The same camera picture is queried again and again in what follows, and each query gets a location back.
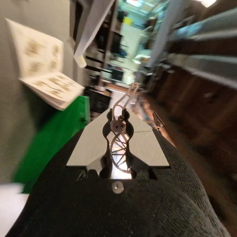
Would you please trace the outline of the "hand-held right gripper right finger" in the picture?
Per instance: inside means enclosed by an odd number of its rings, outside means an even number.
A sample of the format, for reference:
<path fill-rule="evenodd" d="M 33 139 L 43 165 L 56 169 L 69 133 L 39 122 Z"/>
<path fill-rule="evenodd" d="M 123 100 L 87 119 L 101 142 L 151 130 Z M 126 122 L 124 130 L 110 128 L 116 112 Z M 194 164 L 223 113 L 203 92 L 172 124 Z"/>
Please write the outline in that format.
<path fill-rule="evenodd" d="M 129 109 L 124 110 L 124 117 L 129 137 L 126 147 L 128 168 L 169 168 L 152 127 Z"/>

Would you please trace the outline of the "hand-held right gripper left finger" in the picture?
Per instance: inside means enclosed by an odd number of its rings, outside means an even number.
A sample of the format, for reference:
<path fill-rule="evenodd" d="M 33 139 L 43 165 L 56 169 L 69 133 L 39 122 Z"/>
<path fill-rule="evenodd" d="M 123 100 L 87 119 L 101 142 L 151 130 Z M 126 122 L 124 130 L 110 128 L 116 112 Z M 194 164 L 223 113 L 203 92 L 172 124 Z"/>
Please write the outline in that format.
<path fill-rule="evenodd" d="M 83 130 L 66 166 L 83 167 L 100 173 L 107 166 L 108 134 L 111 132 L 112 109 L 107 109 Z"/>

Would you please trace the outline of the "wooden model bicycle frame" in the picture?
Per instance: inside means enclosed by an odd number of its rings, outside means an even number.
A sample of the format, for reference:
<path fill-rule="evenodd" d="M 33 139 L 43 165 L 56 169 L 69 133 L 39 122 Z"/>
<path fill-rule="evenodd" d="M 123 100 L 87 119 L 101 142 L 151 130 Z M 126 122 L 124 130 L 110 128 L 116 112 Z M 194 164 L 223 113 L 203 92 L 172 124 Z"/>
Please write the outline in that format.
<path fill-rule="evenodd" d="M 128 103 L 133 99 L 136 94 L 140 83 L 133 82 L 129 85 L 129 89 L 121 97 L 112 108 L 112 121 L 110 123 L 111 131 L 114 133 L 114 138 L 110 145 L 110 157 L 113 165 L 121 172 L 126 174 L 132 174 L 145 170 L 146 168 L 128 168 L 126 164 L 126 147 L 128 141 L 128 135 L 126 133 L 126 121 L 124 117 L 124 110 Z M 159 132 L 159 128 L 164 126 L 164 122 L 160 119 L 156 112 L 153 112 L 153 120 L 145 121 L 148 125 L 154 124 L 156 130 Z"/>

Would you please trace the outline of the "green cutting mat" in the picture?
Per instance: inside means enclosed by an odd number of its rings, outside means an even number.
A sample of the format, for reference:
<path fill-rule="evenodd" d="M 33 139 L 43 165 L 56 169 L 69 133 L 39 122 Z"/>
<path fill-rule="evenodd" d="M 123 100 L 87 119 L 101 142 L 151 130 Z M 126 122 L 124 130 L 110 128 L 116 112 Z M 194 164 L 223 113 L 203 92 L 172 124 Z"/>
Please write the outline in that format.
<path fill-rule="evenodd" d="M 22 185 L 22 193 L 30 194 L 41 172 L 53 156 L 90 120 L 90 101 L 79 96 L 64 111 L 57 110 L 32 139 L 13 175 L 12 181 Z"/>

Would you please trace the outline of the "black plastic crate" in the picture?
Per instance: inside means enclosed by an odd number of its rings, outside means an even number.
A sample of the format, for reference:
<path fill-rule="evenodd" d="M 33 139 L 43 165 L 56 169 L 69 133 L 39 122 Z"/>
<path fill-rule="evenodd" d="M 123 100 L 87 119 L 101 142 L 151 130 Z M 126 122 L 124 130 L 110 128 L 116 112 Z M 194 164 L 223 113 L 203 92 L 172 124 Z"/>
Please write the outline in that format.
<path fill-rule="evenodd" d="M 111 96 L 99 93 L 97 90 L 90 88 L 88 91 L 90 101 L 90 111 L 102 114 L 109 108 Z"/>

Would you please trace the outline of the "open white instruction booklet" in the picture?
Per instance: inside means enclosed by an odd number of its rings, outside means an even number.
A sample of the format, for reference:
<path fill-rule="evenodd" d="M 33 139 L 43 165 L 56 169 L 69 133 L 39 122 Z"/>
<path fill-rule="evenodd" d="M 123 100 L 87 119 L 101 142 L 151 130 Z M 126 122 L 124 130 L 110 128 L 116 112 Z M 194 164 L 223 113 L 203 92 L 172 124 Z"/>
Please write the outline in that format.
<path fill-rule="evenodd" d="M 6 18 L 17 56 L 19 80 L 50 106 L 65 110 L 84 90 L 62 73 L 59 39 Z"/>

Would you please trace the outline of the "dark storage shelf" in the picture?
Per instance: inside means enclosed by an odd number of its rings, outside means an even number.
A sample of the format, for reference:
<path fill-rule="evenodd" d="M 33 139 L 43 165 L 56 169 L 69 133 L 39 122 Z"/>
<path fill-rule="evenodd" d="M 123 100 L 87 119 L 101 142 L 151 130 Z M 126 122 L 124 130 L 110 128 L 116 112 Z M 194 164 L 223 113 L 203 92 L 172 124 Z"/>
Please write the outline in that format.
<path fill-rule="evenodd" d="M 102 80 L 112 84 L 123 81 L 124 69 L 111 62 L 120 56 L 121 39 L 122 35 L 112 31 L 111 23 L 105 20 L 85 55 L 91 86 L 98 86 Z"/>

